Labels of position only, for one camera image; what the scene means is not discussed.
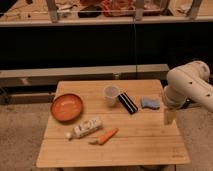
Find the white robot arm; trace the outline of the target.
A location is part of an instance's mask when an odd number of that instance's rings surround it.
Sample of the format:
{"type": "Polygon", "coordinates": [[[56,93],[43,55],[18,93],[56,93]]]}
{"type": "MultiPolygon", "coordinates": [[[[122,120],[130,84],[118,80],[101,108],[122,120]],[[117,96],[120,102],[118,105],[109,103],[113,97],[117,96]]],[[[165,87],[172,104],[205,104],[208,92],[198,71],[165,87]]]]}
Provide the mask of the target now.
{"type": "Polygon", "coordinates": [[[213,85],[208,83],[210,68],[203,61],[192,61],[168,71],[168,85],[164,87],[162,100],[164,124],[170,125],[176,119],[176,111],[187,99],[198,103],[213,113],[213,85]]]}

